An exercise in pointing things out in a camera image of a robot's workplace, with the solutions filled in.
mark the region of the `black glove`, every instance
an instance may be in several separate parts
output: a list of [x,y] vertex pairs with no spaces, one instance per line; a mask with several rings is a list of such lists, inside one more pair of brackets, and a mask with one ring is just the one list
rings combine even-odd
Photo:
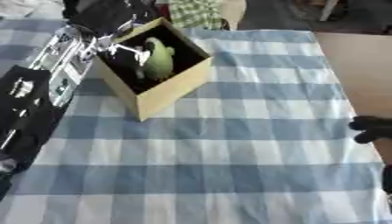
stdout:
[[382,137],[392,139],[392,119],[389,118],[360,115],[356,116],[348,126],[352,130],[362,131],[354,138],[358,144],[368,144]]

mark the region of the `gingham tablecloth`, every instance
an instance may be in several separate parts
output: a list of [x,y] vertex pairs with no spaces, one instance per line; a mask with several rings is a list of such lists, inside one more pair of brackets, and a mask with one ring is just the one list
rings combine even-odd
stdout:
[[[0,22],[1,72],[59,26]],[[381,160],[351,139],[354,112],[311,32],[187,34],[215,57],[210,81],[140,123],[92,71],[0,223],[391,221]]]

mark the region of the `white surface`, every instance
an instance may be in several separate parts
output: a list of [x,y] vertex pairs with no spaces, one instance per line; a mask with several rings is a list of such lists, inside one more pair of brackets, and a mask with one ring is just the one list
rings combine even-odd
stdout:
[[0,17],[23,18],[37,8],[41,0],[0,0]]

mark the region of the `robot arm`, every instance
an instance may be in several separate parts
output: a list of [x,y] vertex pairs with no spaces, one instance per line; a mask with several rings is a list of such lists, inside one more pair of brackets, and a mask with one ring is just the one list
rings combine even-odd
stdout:
[[12,177],[32,165],[50,138],[94,56],[116,54],[119,45],[114,39],[124,28],[131,28],[139,18],[153,19],[145,17],[145,6],[137,7],[141,4],[137,0],[94,3],[57,30],[23,66],[14,66],[0,79],[0,200]]

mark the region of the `stuffed toy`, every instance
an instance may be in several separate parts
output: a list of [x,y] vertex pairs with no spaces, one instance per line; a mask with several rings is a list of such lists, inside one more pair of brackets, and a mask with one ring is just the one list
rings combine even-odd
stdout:
[[151,52],[142,66],[144,78],[163,81],[172,76],[174,49],[166,47],[158,38],[147,38],[144,46]]

